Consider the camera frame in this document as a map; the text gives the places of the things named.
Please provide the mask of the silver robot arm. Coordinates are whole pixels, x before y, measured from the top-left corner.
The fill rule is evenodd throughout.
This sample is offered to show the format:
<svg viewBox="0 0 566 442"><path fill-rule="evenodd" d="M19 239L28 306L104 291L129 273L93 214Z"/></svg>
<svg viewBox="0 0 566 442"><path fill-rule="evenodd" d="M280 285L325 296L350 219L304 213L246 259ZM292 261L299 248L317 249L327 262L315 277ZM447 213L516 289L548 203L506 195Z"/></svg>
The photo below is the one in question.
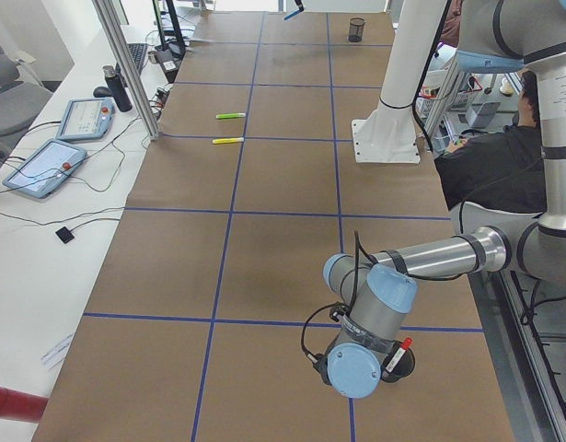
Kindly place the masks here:
<svg viewBox="0 0 566 442"><path fill-rule="evenodd" d="M534 227L512 220L400 250L331 256L323 276L341 299L341 331L312 362L327 384L351 399L370 395L407 351L396 336L421 280L514 267L566 284L566 1L470 2L456 61L464 72L526 67L536 74L547 208Z"/></svg>

